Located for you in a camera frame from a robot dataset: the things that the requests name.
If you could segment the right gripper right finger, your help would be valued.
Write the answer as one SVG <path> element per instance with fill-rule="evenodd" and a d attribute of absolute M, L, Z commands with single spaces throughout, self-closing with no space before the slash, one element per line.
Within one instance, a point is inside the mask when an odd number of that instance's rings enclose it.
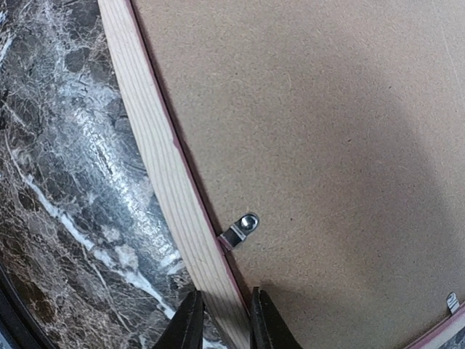
<path fill-rule="evenodd" d="M 254 287 L 250 307 L 250 348 L 302 349 L 268 293 Z"/>

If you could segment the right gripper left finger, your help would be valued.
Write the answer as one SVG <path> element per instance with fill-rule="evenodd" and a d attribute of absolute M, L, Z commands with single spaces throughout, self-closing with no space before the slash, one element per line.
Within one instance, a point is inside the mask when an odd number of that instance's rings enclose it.
<path fill-rule="evenodd" d="M 182 301 L 152 349 L 199 349 L 203 345 L 204 303 L 200 291 Z"/>

